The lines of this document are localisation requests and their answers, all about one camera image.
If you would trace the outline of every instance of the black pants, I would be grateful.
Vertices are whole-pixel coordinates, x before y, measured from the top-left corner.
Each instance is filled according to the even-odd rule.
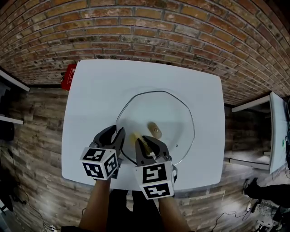
[[[127,190],[114,189],[109,197],[107,231],[163,231],[160,213],[153,200],[133,191],[133,211],[126,206]]]
[[[290,185],[279,184],[251,188],[247,195],[257,200],[270,200],[284,208],[290,208]]]

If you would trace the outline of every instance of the black sleeve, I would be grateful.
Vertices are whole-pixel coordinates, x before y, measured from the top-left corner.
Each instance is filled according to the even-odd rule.
[[[91,232],[91,231],[82,230],[79,227],[62,227],[61,232]]]

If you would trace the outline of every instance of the desk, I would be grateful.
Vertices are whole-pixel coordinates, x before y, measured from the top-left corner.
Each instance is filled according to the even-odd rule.
[[[270,102],[271,108],[271,124],[272,124],[272,137],[271,137],[271,151],[265,152],[270,155],[270,163],[264,164],[259,162],[249,162],[239,159],[229,159],[230,163],[241,164],[250,166],[257,169],[266,170],[270,174],[279,169],[285,164],[286,151],[285,151],[285,137],[287,136],[288,122],[286,117],[286,102],[274,92],[268,96],[262,97],[255,101],[246,103],[241,106],[232,108],[232,112],[238,112],[248,109],[250,107],[258,106],[260,104]]]
[[[175,190],[216,184],[222,173],[225,116],[219,77],[157,63],[82,60],[68,95],[62,140],[64,178],[93,185],[79,161],[84,147],[104,128],[114,125],[124,105],[140,92],[166,90],[184,100],[195,126],[193,145],[177,165]],[[140,190],[134,165],[124,159],[114,189]]]

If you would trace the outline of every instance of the white cube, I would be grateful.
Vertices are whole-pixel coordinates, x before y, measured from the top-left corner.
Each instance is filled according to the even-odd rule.
[[[80,158],[89,177],[107,180],[118,168],[116,150],[86,147]]]
[[[173,196],[174,173],[171,161],[137,166],[134,173],[147,200]]]

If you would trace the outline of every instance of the forearm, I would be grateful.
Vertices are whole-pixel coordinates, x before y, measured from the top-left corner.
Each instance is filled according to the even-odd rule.
[[[190,228],[173,197],[159,198],[159,210],[166,232],[189,232]]]
[[[96,181],[79,228],[92,232],[106,231],[110,183],[111,179]]]

